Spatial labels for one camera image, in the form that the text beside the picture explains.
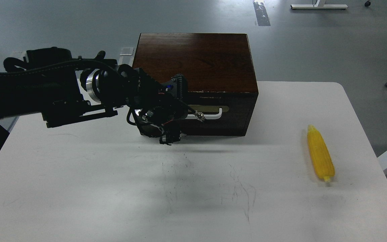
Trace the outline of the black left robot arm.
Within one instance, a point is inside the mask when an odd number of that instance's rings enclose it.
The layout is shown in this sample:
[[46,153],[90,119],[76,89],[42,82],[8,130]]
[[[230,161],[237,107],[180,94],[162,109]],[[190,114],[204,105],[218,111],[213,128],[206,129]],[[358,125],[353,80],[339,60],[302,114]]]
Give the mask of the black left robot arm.
[[[65,48],[26,51],[8,57],[0,72],[0,120],[41,113],[48,128],[116,116],[128,106],[127,123],[142,135],[171,145],[181,139],[178,120],[206,117],[184,102],[187,80],[175,75],[160,84],[143,69],[106,59],[73,58]],[[0,125],[0,149],[8,132]]]

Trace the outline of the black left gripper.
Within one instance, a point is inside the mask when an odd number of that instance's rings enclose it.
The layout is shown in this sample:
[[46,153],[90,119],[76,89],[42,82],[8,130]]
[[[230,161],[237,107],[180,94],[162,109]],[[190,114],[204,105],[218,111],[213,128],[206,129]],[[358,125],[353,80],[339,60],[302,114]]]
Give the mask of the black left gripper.
[[160,138],[161,145],[171,146],[181,141],[182,131],[177,120],[206,120],[202,112],[184,102],[188,95],[184,75],[175,75],[161,84],[141,68],[121,65],[118,73],[123,77],[126,89],[125,100],[130,108],[128,117],[133,116],[133,123],[142,135]]

